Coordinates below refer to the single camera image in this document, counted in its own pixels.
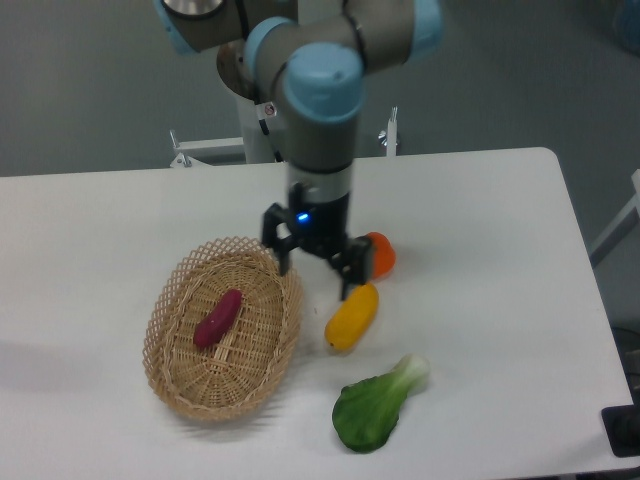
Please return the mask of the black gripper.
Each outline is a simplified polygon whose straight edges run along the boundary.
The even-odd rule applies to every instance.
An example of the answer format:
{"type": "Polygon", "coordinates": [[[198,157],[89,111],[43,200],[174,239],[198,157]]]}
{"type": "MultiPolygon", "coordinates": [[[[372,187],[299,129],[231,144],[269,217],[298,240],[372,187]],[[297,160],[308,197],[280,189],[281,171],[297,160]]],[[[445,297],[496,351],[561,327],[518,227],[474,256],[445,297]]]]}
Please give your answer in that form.
{"type": "Polygon", "coordinates": [[[279,275],[290,269],[290,252],[301,248],[328,260],[341,278],[340,300],[344,301],[354,286],[365,285],[373,274],[374,247],[368,236],[348,238],[347,220],[350,195],[336,200],[313,203],[299,193],[290,192],[288,209],[273,203],[263,214],[262,245],[275,256],[279,275]],[[289,234],[280,237],[278,228],[289,234]]]}

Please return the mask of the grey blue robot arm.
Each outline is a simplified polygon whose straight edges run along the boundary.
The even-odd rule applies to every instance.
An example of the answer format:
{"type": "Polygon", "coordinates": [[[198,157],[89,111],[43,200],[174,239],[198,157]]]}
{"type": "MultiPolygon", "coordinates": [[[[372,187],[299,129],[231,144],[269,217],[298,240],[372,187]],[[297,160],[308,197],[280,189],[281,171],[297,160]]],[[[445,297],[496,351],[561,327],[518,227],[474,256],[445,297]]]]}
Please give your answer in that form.
{"type": "Polygon", "coordinates": [[[264,213],[262,243],[290,267],[294,249],[325,260],[344,291],[367,283],[373,246],[348,234],[348,209],[364,79],[431,53],[443,34],[436,1],[345,1],[310,24],[294,1],[158,1],[183,54],[239,43],[240,72],[257,104],[280,124],[264,127],[287,165],[287,202],[264,213]]]}

